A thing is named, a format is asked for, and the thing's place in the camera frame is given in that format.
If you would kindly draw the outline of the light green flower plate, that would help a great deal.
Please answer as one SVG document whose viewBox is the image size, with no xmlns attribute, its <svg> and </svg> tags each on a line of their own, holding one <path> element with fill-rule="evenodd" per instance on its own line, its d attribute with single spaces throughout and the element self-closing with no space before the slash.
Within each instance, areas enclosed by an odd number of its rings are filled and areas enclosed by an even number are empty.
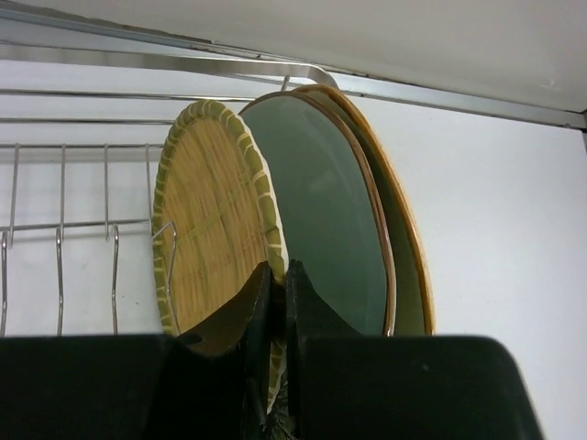
<svg viewBox="0 0 587 440">
<path fill-rule="evenodd" d="M 317 294 L 364 335 L 391 336 L 396 275 L 371 167 L 348 124 L 301 92 L 269 93 L 240 112 L 266 159 L 290 258 Z"/>
</svg>

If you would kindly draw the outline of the beige floral round plate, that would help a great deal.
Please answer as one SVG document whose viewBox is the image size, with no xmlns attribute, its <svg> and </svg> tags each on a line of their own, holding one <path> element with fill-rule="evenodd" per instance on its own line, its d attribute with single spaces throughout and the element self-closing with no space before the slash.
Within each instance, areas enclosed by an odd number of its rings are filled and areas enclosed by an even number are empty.
<svg viewBox="0 0 587 440">
<path fill-rule="evenodd" d="M 394 333 L 397 336 L 431 336 L 435 313 L 426 256 L 415 217 L 402 184 L 382 142 L 367 118 L 341 91 L 321 84 L 298 87 L 339 116 L 359 141 L 381 199 L 391 239 L 396 274 Z"/>
</svg>

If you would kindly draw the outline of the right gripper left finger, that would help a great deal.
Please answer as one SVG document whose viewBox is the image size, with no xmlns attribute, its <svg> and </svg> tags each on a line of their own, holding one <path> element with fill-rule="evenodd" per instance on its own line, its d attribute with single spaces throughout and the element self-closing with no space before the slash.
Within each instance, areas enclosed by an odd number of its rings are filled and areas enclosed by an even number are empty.
<svg viewBox="0 0 587 440">
<path fill-rule="evenodd" d="M 189 350 L 189 420 L 197 426 L 263 426 L 270 365 L 271 269 L 262 262 L 239 292 L 179 336 Z"/>
</svg>

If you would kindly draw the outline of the woven bamboo round plate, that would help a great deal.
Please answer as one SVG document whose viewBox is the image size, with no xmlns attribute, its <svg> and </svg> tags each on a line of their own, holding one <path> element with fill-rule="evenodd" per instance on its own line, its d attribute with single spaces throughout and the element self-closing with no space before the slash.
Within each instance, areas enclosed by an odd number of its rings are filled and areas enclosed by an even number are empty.
<svg viewBox="0 0 587 440">
<path fill-rule="evenodd" d="M 178 340 L 231 300 L 258 264 L 269 264 L 266 424 L 197 426 L 197 432 L 215 439 L 276 438 L 289 257 L 269 166 L 246 123 L 224 104 L 199 100 L 175 119 L 160 156 L 151 227 L 161 327 Z"/>
</svg>

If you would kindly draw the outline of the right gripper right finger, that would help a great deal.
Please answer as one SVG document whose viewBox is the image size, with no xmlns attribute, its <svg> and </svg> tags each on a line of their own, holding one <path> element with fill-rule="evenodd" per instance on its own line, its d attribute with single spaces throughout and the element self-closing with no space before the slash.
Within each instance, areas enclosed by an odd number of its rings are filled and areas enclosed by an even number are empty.
<svg viewBox="0 0 587 440">
<path fill-rule="evenodd" d="M 317 293 L 304 264 L 293 260 L 286 276 L 288 408 L 299 439 L 327 438 L 345 401 L 344 371 L 349 358 L 343 345 L 354 330 Z"/>
</svg>

